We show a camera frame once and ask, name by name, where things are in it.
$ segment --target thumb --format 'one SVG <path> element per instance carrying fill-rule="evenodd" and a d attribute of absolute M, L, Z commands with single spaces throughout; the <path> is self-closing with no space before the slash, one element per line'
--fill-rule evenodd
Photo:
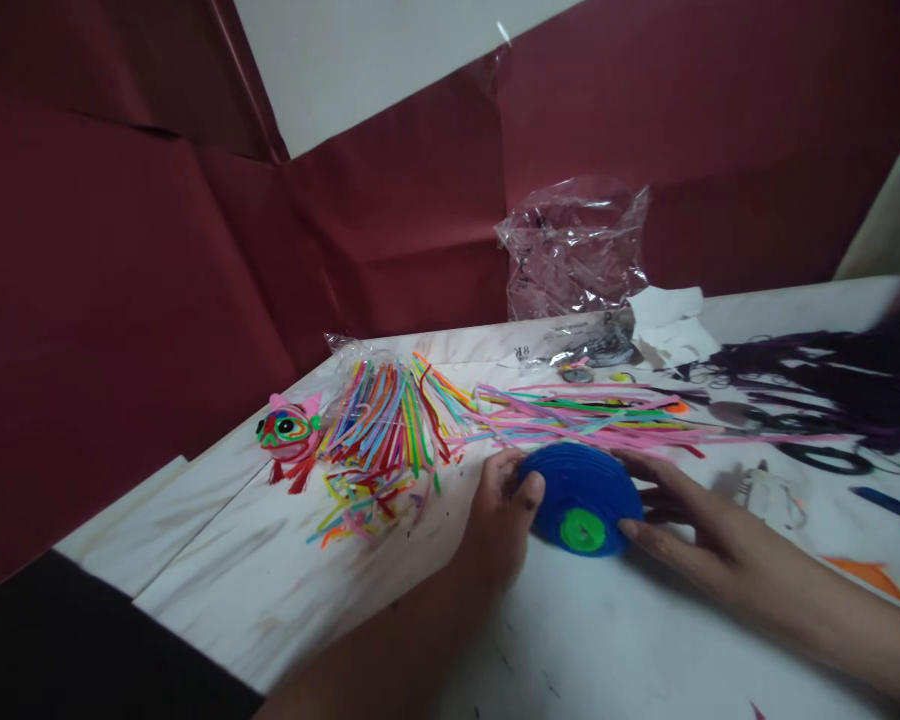
<path fill-rule="evenodd" d="M 730 571 L 716 555 L 684 542 L 663 528 L 626 518 L 617 523 L 617 528 L 634 545 L 711 595 L 721 595 L 732 580 Z"/>
<path fill-rule="evenodd" d="M 534 471 L 523 479 L 517 492 L 513 494 L 510 507 L 520 517 L 520 521 L 526 526 L 527 531 L 530 530 L 533 519 L 537 516 L 537 510 L 540 508 L 540 503 L 543 502 L 546 487 L 547 483 L 543 479 L 543 475 Z"/>

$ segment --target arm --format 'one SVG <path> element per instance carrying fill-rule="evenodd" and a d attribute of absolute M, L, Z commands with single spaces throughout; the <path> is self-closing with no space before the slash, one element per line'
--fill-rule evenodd
<path fill-rule="evenodd" d="M 508 493 L 521 458 L 505 450 L 486 461 L 463 540 L 446 567 L 278 686 L 258 720 L 422 715 L 523 566 L 544 483 L 532 473 Z"/>
<path fill-rule="evenodd" d="M 732 614 L 900 705 L 900 608 L 833 572 L 675 466 L 615 453 L 644 490 L 646 523 L 624 520 L 633 543 L 714 597 Z M 696 530 L 696 545 L 655 527 Z"/>

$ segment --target pink ear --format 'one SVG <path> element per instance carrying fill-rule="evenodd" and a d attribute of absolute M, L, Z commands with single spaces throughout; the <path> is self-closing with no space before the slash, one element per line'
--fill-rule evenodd
<path fill-rule="evenodd" d="M 270 396 L 270 409 L 271 410 L 279 410 L 282 407 L 286 407 L 290 403 L 283 395 L 277 395 L 274 393 Z"/>
<path fill-rule="evenodd" d="M 302 403 L 303 409 L 306 411 L 307 415 L 313 417 L 318 412 L 320 412 L 320 400 L 323 398 L 323 393 L 314 393 Z"/>

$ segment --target paper scrap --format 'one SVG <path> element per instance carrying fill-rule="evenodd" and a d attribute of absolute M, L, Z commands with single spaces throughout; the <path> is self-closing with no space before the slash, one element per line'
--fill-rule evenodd
<path fill-rule="evenodd" d="M 703 309 L 698 287 L 663 290 L 650 286 L 630 298 L 635 320 L 633 344 L 654 369 L 706 360 L 720 345 L 697 315 Z"/>

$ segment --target blue pipe cleaner coil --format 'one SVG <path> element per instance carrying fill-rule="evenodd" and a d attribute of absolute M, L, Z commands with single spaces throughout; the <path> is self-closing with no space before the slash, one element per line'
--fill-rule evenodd
<path fill-rule="evenodd" d="M 630 544 L 617 522 L 643 520 L 643 502 L 619 460 L 586 445 L 554 443 L 524 459 L 518 482 L 534 470 L 547 482 L 534 521 L 547 540 L 584 557 L 616 555 Z"/>

